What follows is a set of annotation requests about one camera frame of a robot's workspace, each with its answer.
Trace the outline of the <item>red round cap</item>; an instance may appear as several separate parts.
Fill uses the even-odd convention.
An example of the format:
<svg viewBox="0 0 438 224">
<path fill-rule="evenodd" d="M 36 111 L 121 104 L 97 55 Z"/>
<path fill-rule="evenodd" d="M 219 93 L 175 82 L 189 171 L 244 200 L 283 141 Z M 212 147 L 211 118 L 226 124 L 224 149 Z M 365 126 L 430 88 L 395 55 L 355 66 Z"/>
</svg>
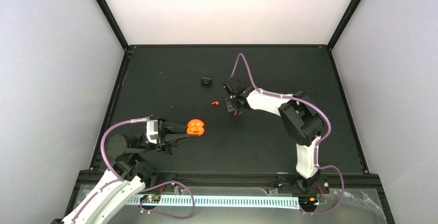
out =
<svg viewBox="0 0 438 224">
<path fill-rule="evenodd" d="M 186 133 L 188 135 L 201 136 L 205 132 L 205 124 L 200 119 L 192 119 L 187 123 Z"/>
</svg>

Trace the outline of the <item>black glossy earbud charging case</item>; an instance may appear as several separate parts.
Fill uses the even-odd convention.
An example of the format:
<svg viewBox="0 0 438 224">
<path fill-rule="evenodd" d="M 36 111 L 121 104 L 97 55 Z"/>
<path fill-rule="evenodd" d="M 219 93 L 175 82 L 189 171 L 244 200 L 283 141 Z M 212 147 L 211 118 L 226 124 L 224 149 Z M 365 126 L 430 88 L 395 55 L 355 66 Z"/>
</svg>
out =
<svg viewBox="0 0 438 224">
<path fill-rule="evenodd" d="M 200 79 L 200 83 L 201 83 L 203 86 L 209 86 L 209 85 L 212 84 L 212 79 L 209 78 L 209 77 L 202 77 L 202 78 Z"/>
</svg>

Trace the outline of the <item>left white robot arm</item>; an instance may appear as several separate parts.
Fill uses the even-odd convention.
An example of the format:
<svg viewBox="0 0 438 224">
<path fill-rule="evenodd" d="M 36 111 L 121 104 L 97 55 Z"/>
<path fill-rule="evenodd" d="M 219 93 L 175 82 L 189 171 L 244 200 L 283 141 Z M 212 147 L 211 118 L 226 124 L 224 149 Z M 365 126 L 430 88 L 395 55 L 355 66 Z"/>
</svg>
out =
<svg viewBox="0 0 438 224">
<path fill-rule="evenodd" d="M 137 137 L 108 135 L 116 128 L 134 123 L 144 123 L 145 132 Z M 175 180 L 159 182 L 157 170 L 142 154 L 148 151 L 171 153 L 173 147 L 201 136 L 205 124 L 192 119 L 188 124 L 176 124 L 165 119 L 144 117 L 122 121 L 105 131 L 100 151 L 107 169 L 85 199 L 62 219 L 53 223 L 108 223 L 134 196 L 168 185 L 186 185 Z"/>
</svg>

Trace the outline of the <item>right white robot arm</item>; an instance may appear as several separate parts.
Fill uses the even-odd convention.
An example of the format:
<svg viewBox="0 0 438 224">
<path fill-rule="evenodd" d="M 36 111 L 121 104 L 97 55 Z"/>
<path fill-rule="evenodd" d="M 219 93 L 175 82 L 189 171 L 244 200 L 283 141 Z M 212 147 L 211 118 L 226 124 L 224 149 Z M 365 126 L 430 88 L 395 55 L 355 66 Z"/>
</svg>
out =
<svg viewBox="0 0 438 224">
<path fill-rule="evenodd" d="M 278 94 L 260 88 L 245 87 L 237 78 L 223 83 L 228 112 L 236 117 L 246 110 L 261 110 L 281 117 L 287 134 L 296 145 L 296 173 L 293 185 L 301 193 L 310 191 L 318 177 L 317 143 L 322 138 L 324 121 L 316 110 L 305 104 L 302 91 L 298 95 Z"/>
</svg>

